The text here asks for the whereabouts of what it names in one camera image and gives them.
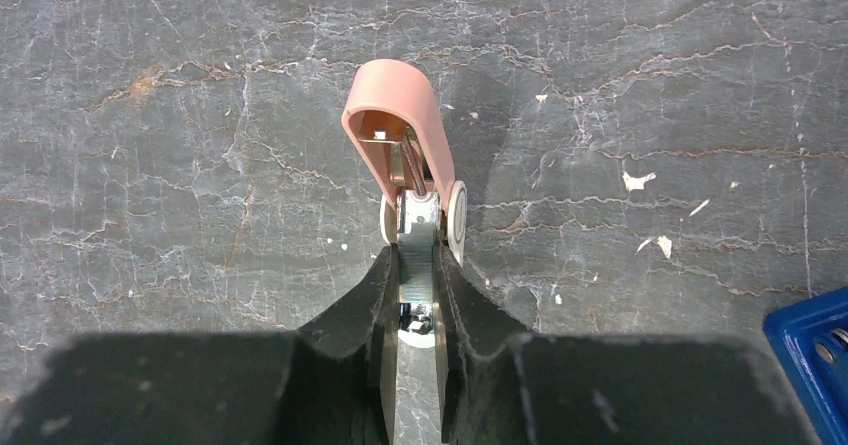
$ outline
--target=gray marble surface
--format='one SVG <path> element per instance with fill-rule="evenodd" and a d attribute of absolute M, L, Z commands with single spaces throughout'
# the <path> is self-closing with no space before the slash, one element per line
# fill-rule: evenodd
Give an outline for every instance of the gray marble surface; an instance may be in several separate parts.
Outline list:
<path fill-rule="evenodd" d="M 378 57 L 437 89 L 466 268 L 537 330 L 762 345 L 848 281 L 848 0 L 0 0 L 0 44 L 0 409 L 70 334 L 353 286 L 379 192 L 339 115 Z M 438 443 L 432 360 L 399 368 L 396 443 Z"/>

